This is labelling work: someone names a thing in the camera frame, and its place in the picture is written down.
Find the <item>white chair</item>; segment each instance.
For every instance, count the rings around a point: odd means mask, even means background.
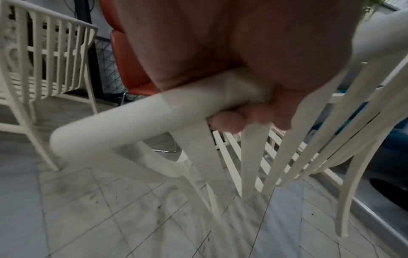
[[[48,9],[0,0],[0,105],[9,106],[19,123],[0,123],[0,130],[27,135],[55,171],[58,165],[33,126],[34,103],[59,96],[89,103],[97,113],[88,67],[96,32],[91,24]],[[83,85],[89,99],[64,95]]]
[[[351,199],[368,161],[391,128],[408,116],[408,65],[382,90],[377,90],[408,53],[408,10],[360,26],[353,45],[350,66],[362,61],[368,64],[346,94],[336,96],[333,92],[347,68],[304,99],[292,120],[291,130],[284,133],[276,128],[271,130],[270,125],[252,124],[238,136],[225,133],[228,144],[242,162],[240,171],[220,133],[212,133],[242,199],[250,198],[254,190],[271,194],[274,187],[287,186],[313,173],[329,178],[340,189],[336,232],[342,237],[347,233]],[[51,136],[51,147],[65,159],[104,167],[131,179],[175,180],[206,221],[220,224],[217,202],[228,205],[232,197],[205,119],[269,95],[270,91],[259,87],[247,70],[238,68],[58,128]],[[309,144],[305,144],[305,136],[333,97],[336,97],[335,108]],[[366,100],[370,100],[367,106],[335,135]],[[104,130],[95,133],[95,128]],[[183,150],[178,162],[163,159],[141,142],[165,131],[172,134]],[[268,137],[279,146],[277,151],[267,141]],[[265,151],[273,159],[271,165],[263,157]],[[329,168],[353,156],[342,181]],[[206,180],[210,202],[192,179],[191,164]]]

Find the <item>tiled floor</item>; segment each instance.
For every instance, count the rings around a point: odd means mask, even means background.
[[[45,138],[91,114],[87,105],[60,99],[40,110]],[[7,117],[7,110],[0,114]],[[168,134],[146,142],[173,148]],[[175,160],[178,153],[166,156]],[[205,182],[198,174],[195,180],[205,194]],[[0,132],[0,258],[397,257],[355,217],[349,238],[339,239],[335,205],[313,179],[277,188],[272,196],[235,196],[222,207],[219,234],[201,223],[171,182],[145,184],[73,165],[55,173],[24,136]]]

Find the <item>orange chair seat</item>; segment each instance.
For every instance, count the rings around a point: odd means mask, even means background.
[[[154,85],[153,82],[150,82],[140,87],[134,87],[134,88],[128,89],[129,94],[141,95],[141,96],[152,96],[159,92],[160,90]]]

